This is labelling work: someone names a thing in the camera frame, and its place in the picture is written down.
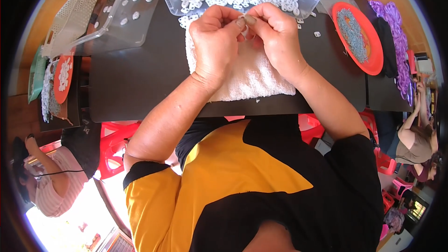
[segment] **green basket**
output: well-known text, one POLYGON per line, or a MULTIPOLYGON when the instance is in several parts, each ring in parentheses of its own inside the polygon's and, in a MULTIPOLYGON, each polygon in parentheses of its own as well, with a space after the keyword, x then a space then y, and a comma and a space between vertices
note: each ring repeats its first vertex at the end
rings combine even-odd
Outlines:
POLYGON ((48 58, 43 58, 41 51, 42 47, 39 46, 30 68, 30 78, 28 80, 28 104, 37 98, 43 87, 43 77, 45 75, 48 58))

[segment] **pink striped shirt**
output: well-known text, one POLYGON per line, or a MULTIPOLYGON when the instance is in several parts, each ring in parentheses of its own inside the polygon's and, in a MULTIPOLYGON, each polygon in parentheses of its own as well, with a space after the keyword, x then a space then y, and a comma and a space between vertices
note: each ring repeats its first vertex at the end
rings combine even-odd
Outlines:
MULTIPOLYGON (((64 146, 56 149, 56 152, 48 155, 63 171, 79 171, 81 166, 72 152, 64 146)), ((43 176, 37 184, 36 201, 37 208, 47 217, 58 217, 69 210, 75 199, 89 181, 86 173, 66 172, 69 177, 69 189, 64 198, 60 197, 53 188, 50 176, 43 176)))

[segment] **plastic basket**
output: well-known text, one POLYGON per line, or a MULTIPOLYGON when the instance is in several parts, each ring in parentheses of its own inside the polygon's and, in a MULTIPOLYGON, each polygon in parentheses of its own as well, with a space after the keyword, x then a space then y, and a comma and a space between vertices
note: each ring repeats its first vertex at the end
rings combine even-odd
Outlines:
POLYGON ((28 104, 37 98, 43 87, 43 77, 45 75, 48 59, 42 57, 41 50, 42 47, 39 46, 30 68, 30 78, 28 80, 28 104))
POLYGON ((67 0, 53 19, 42 49, 49 58, 61 54, 65 46, 86 32, 97 0, 67 0))

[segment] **brown top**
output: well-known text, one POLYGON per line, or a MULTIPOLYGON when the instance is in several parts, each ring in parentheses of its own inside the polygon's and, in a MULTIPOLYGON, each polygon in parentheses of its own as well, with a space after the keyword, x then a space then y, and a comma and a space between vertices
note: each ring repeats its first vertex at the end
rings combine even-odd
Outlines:
POLYGON ((414 145, 411 150, 400 141, 396 147, 395 161, 402 164, 419 164, 431 159, 432 149, 431 144, 428 143, 421 135, 415 133, 414 145))

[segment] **hand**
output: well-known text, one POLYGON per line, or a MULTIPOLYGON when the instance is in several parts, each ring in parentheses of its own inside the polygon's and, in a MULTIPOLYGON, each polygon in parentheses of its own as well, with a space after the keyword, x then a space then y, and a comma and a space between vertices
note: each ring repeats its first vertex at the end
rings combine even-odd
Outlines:
POLYGON ((25 147, 30 155, 35 156, 38 151, 40 151, 39 146, 37 146, 36 139, 34 137, 25 138, 25 147))
POLYGON ((419 92, 414 93, 414 113, 418 113, 420 111, 420 105, 422 101, 422 97, 419 92))
POLYGON ((271 3, 251 8, 245 16, 249 26, 247 39, 255 37, 264 44, 272 66, 286 80, 301 74, 307 67, 300 52, 297 23, 271 3))
POLYGON ((425 84, 423 84, 423 82, 419 82, 416 78, 414 78, 414 82, 417 85, 417 91, 420 92, 420 94, 425 95, 426 93, 425 84))
POLYGON ((219 89, 232 69, 245 21, 240 12, 218 5, 208 8, 191 23, 189 32, 196 49, 196 74, 192 76, 212 89, 219 89))

